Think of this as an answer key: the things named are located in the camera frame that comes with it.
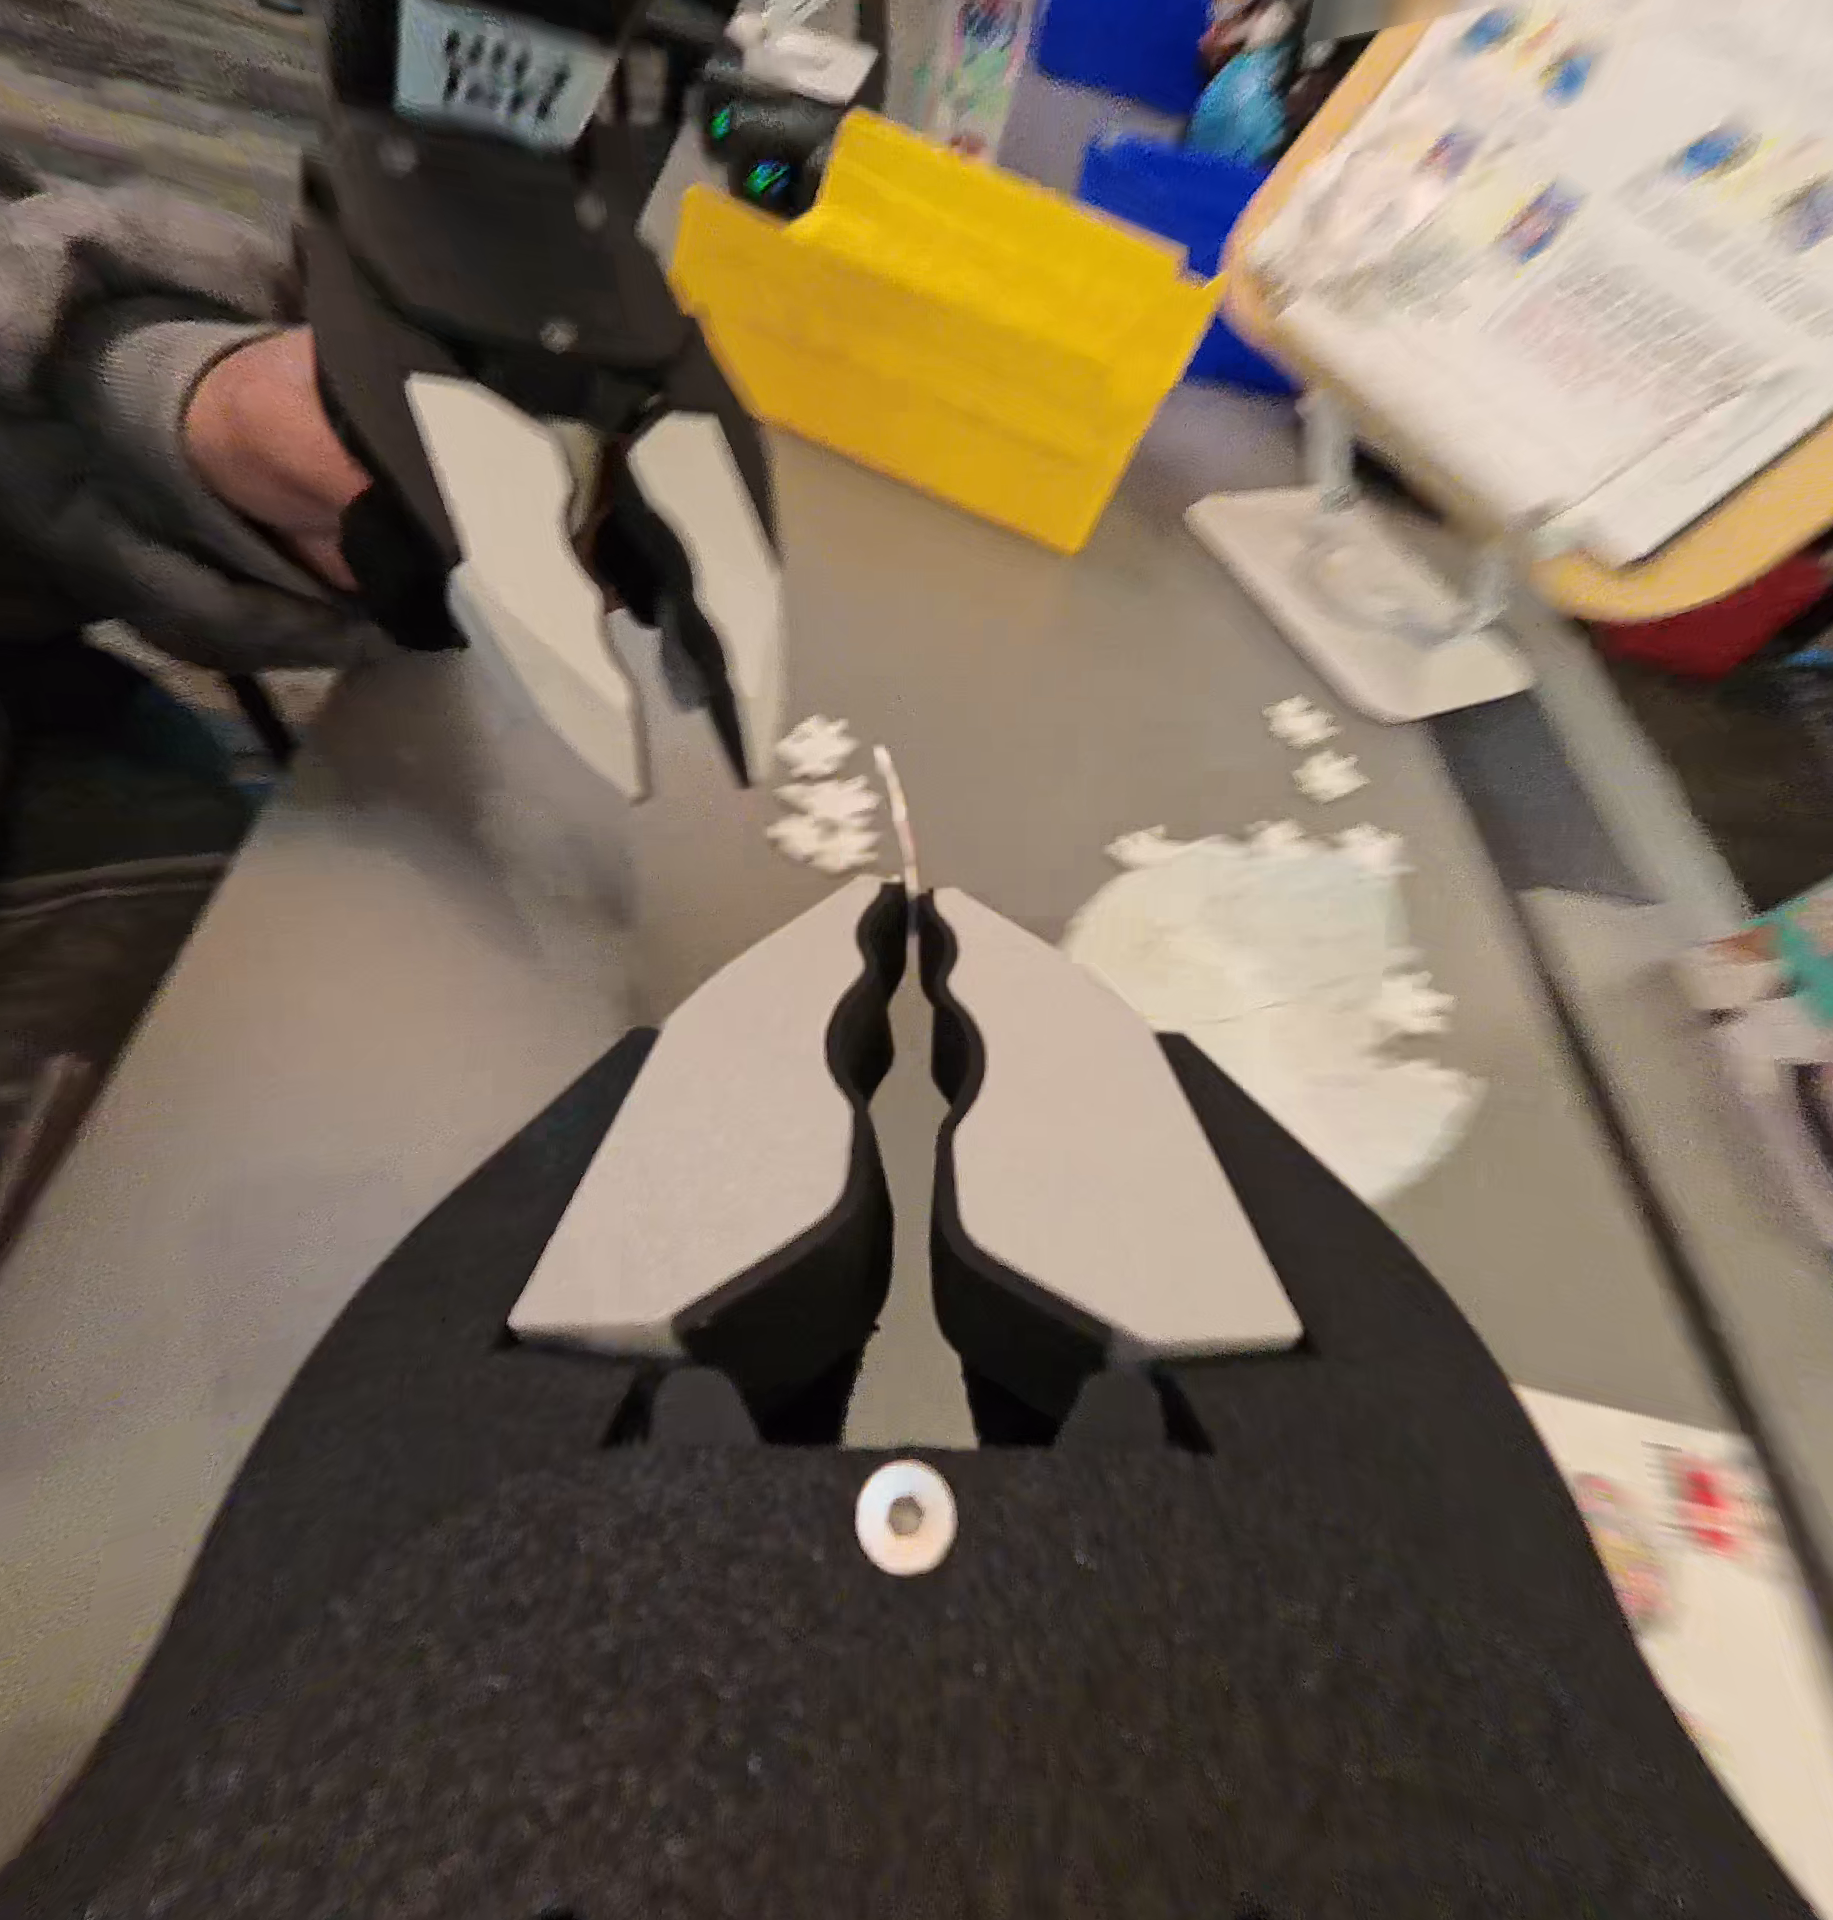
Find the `printed paper sheet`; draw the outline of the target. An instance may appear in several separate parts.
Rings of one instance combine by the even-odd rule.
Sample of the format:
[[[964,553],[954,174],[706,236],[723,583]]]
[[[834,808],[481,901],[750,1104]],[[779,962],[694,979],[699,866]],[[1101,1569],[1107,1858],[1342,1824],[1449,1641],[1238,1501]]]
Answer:
[[[1833,421],[1833,5],[1442,18],[1251,260],[1470,505],[1647,562]]]

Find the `person's left hand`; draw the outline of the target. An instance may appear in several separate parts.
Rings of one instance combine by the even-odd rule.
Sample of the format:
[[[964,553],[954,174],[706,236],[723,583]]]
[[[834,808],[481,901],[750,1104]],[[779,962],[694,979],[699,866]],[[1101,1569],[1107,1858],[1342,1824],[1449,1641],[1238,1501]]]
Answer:
[[[309,325],[263,334],[209,367],[183,410],[182,442],[219,501],[320,583],[355,592],[343,520],[373,476],[328,418]]]

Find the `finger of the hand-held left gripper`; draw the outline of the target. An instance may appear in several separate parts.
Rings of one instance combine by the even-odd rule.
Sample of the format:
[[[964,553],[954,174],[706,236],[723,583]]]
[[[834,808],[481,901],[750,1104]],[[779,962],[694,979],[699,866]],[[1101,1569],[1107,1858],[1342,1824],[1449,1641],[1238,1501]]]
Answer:
[[[669,693],[710,720],[740,786],[763,785],[784,711],[784,571],[719,421],[661,413],[627,446],[622,530]]]
[[[568,758],[620,802],[641,803],[639,691],[614,657],[608,602],[581,553],[600,435],[536,421],[456,376],[412,373],[403,394],[456,543],[452,625]]]

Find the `yellow plastic bin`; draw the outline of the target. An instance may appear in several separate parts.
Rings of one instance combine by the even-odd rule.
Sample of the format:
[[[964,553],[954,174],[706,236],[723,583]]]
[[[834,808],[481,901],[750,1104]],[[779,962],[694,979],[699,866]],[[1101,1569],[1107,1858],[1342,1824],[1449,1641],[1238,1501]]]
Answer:
[[[793,221],[694,184],[670,287],[744,406],[1071,557],[1222,306],[1222,277],[869,112]]]

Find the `puzzle pieces group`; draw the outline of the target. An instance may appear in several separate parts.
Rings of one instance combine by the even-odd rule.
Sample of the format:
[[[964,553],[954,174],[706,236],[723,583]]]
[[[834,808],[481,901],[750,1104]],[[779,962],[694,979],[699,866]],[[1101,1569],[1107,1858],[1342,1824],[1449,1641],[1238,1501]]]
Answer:
[[[1296,793],[1320,806],[1342,803],[1370,786],[1358,757],[1340,747],[1342,726],[1328,708],[1296,694],[1262,708],[1265,733],[1294,757]]]

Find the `printed instruction leaflet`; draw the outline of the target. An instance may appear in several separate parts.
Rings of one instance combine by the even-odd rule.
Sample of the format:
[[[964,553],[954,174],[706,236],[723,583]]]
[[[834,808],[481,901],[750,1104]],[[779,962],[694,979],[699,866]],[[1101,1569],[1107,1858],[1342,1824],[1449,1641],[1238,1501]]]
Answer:
[[[1833,1917],[1833,1651],[1739,1433],[1518,1387],[1672,1710]]]

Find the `person's left forearm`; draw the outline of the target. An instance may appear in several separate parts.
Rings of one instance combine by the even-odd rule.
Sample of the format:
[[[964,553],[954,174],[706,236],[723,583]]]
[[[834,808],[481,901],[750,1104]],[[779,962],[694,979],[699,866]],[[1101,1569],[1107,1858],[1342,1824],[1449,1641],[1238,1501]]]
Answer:
[[[306,325],[288,245],[150,182],[0,155],[0,646],[115,622],[228,675],[391,652],[192,471],[182,418],[234,347]]]

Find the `wooden document board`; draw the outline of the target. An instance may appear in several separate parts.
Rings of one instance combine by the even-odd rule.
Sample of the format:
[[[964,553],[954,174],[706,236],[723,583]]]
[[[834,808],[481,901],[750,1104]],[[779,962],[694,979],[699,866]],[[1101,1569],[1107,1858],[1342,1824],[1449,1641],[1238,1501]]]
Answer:
[[[1342,180],[1343,148],[1402,78],[1439,19],[1460,5],[1384,5],[1384,19],[1355,64],[1282,151],[1274,172],[1222,246],[1222,312],[1279,370],[1301,379],[1319,416],[1355,435],[1426,505],[1466,540],[1503,550],[1505,563],[1546,606],[1580,620],[1644,623],[1726,601],[1800,550],[1833,536],[1833,416],[1747,478],[1718,504],[1664,540],[1648,557],[1612,563],[1575,519],[1543,508],[1506,513],[1476,489],[1476,470],[1444,440],[1446,413],[1414,426],[1398,398],[1381,398],[1334,349],[1301,341],[1287,323],[1284,273],[1268,238],[1287,238],[1310,187]]]

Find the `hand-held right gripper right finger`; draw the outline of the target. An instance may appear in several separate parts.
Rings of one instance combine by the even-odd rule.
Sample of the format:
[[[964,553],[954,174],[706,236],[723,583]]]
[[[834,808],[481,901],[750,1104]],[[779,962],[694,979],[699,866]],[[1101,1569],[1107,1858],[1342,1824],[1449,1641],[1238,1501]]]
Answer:
[[[972,896],[918,901],[937,1322],[971,1371],[1276,1355],[1304,1324],[1152,1028]]]

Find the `colourful puzzle ball box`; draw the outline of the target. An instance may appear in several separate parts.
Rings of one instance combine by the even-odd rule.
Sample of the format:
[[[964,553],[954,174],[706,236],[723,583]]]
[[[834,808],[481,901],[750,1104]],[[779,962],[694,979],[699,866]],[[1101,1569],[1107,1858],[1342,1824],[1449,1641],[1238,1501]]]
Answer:
[[[1833,1260],[1833,877],[1686,948],[1673,972]]]

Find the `blue plastic bin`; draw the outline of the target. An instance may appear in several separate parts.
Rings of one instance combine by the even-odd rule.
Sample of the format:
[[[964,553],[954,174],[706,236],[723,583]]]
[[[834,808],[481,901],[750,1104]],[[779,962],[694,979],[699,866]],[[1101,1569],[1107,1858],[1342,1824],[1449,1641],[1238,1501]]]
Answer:
[[[1201,41],[1209,3],[1049,3],[1036,31],[1040,73],[1107,99],[1188,121],[1204,90]],[[1271,159],[1218,156],[1179,136],[1114,125],[1091,136],[1076,170],[1076,197],[1147,234],[1179,245],[1196,277],[1211,277]],[[1293,396],[1296,384],[1229,322],[1204,333],[1188,379],[1257,396]]]

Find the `red bin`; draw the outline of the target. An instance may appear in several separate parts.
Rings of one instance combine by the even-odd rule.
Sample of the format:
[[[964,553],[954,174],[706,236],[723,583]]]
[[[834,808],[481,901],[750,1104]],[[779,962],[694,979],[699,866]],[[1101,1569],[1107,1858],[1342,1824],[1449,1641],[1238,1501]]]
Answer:
[[[1739,592],[1651,620],[1587,620],[1604,661],[1686,682],[1716,682],[1759,655],[1833,590],[1833,559],[1806,550]]]

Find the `partly built white puzzle ball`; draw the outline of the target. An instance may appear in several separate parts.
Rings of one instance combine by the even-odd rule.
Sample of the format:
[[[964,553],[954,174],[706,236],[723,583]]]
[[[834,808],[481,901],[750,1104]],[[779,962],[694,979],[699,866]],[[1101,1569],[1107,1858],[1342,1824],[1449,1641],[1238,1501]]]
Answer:
[[[1379,826],[1233,836],[1142,827],[1074,910],[1062,954],[1191,1042],[1357,1198],[1416,1188],[1483,1085],[1442,1058],[1457,999],[1408,925],[1408,845]]]

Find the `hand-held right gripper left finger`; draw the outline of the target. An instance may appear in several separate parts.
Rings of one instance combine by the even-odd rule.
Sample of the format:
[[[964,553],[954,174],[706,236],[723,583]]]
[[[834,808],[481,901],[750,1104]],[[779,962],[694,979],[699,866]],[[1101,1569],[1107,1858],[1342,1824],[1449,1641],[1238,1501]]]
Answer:
[[[854,1104],[829,1057],[843,1000],[897,968],[906,893],[852,879],[702,981],[656,1030],[506,1331],[664,1359],[710,1300],[834,1218]]]

